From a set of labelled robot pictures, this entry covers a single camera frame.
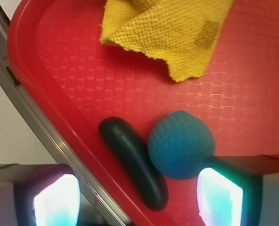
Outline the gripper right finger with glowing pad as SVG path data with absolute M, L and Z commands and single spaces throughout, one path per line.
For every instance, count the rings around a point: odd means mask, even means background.
M 279 154 L 208 158 L 197 203 L 206 226 L 279 226 Z

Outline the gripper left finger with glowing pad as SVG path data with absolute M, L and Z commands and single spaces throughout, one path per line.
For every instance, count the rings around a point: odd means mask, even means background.
M 0 164 L 0 226 L 76 226 L 79 180 L 66 164 Z

